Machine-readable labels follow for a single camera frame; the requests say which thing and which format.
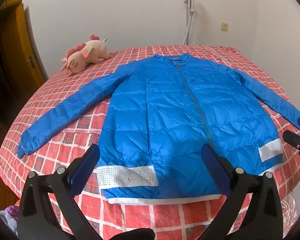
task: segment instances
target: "stuffed animal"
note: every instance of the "stuffed animal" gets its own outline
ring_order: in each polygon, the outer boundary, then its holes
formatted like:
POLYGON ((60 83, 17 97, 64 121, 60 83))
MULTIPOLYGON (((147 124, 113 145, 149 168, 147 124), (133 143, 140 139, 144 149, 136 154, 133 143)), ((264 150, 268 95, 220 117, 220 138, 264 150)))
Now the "stuffed animal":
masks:
POLYGON ((65 69, 67 73, 70 70, 73 74, 77 74, 85 70, 88 63, 99 63, 110 58, 106 40, 100 41, 94 34, 90 35, 90 40, 66 52, 66 57, 61 60, 64 64, 61 70, 65 69))

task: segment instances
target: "jacket zipper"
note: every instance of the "jacket zipper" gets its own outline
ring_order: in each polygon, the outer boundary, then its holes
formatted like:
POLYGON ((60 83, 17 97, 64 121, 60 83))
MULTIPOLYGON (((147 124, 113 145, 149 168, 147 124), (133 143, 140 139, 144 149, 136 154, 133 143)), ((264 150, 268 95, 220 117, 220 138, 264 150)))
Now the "jacket zipper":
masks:
POLYGON ((186 86, 186 88, 187 88, 189 94, 191 95, 194 104, 196 105, 196 107, 197 107, 197 109, 198 109, 198 111, 199 111, 199 113, 200 113, 200 115, 201 115, 201 118, 202 118, 202 120, 203 120, 204 127, 205 127, 206 132, 207 132, 208 137, 209 137, 209 144, 210 144, 211 146, 213 146, 213 145, 212 145, 212 136, 211 136, 210 130, 209 130, 209 128, 208 128, 206 116, 205 116, 204 112, 202 111, 202 109, 201 109, 201 107, 200 107, 200 105, 199 105, 199 102, 198 102, 197 98, 194 96, 194 94, 192 93, 191 89, 189 88, 188 82, 186 81, 186 79, 185 79, 183 73, 182 73, 181 70, 180 70, 180 65, 176 65, 176 68, 178 69, 178 71, 179 71, 179 73, 180 73, 180 76, 181 76, 181 78, 182 78, 182 80, 183 80, 183 82, 184 82, 184 84, 185 84, 185 86, 186 86))

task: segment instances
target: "jacket sleeve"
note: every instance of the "jacket sleeve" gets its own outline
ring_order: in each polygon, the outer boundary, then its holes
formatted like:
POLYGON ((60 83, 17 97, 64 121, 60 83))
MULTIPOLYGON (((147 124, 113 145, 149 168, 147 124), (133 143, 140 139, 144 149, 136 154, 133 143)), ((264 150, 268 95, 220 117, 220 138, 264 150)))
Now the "jacket sleeve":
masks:
POLYGON ((108 76, 94 79, 45 113, 22 133, 18 145, 18 157, 22 158, 23 155, 29 155, 40 149, 63 128, 81 117, 97 101, 112 94, 137 67, 138 62, 134 61, 120 66, 108 76))
POLYGON ((210 64, 219 72, 240 82, 241 85, 249 90, 256 98, 268 105, 277 113, 281 114, 285 119, 287 119, 290 123, 292 123, 300 130, 300 126, 298 125, 300 111, 296 109, 291 103, 289 103, 288 101, 280 97, 277 93, 272 91, 270 88, 266 87, 261 82, 244 72, 212 61, 210 62, 210 64))

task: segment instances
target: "checkered bed sheet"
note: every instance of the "checkered bed sheet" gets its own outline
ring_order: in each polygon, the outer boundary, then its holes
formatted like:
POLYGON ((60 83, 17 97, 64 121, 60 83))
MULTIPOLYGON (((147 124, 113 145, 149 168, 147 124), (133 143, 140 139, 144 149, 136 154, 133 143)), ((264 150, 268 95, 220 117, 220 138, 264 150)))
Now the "checkered bed sheet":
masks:
MULTIPOLYGON (((98 142, 110 98, 91 108, 83 117, 63 129, 34 154, 24 156, 22 160, 18 159, 16 154, 22 132, 84 84, 112 73, 118 66, 134 60, 141 60, 154 54, 180 55, 185 52, 194 57, 210 59, 244 71, 288 100, 282 88, 267 73, 240 54, 237 49, 171 45, 116 51, 111 53, 109 60, 91 65, 79 74, 69 75, 57 71, 29 99, 10 127, 0 149, 0 176, 3 181, 20 197, 30 171, 36 171, 40 175, 53 173, 60 166, 67 167, 75 158, 82 156, 92 143, 98 142)), ((273 119, 281 139, 283 132, 287 129, 300 134, 300 131, 280 114, 272 111, 263 103, 261 104, 273 119)), ((281 199, 300 181, 300 156, 297 154, 297 150, 284 143, 283 140, 282 143, 283 164, 274 171, 281 199)), ((250 198, 250 195, 246 196, 232 230, 239 228, 250 198)), ((53 194, 50 195, 50 199, 62 228, 69 231, 53 194)), ((225 197, 179 205, 109 204, 98 188, 96 174, 92 173, 83 192, 76 196, 75 200, 93 228, 104 239, 109 239, 122 231, 146 227, 152 228, 156 232, 158 240, 195 240, 216 216, 225 197)))

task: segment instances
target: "silver bolt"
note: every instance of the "silver bolt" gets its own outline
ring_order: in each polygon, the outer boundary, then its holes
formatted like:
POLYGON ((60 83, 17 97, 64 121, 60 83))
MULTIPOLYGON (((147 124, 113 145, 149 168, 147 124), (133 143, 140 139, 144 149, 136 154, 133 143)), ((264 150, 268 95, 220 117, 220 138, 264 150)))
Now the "silver bolt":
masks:
POLYGON ((66 171, 65 167, 60 167, 60 168, 57 169, 58 174, 63 174, 65 171, 66 171))
POLYGON ((244 173, 244 169, 241 168, 241 167, 237 167, 237 168, 235 168, 235 172, 238 173, 238 174, 243 174, 244 173))
POLYGON ((28 177, 33 178, 36 175, 34 171, 29 172, 28 177))
POLYGON ((267 171, 267 172, 266 172, 266 176, 267 176, 267 178, 271 179, 271 178, 272 178, 272 173, 269 172, 269 171, 267 171))

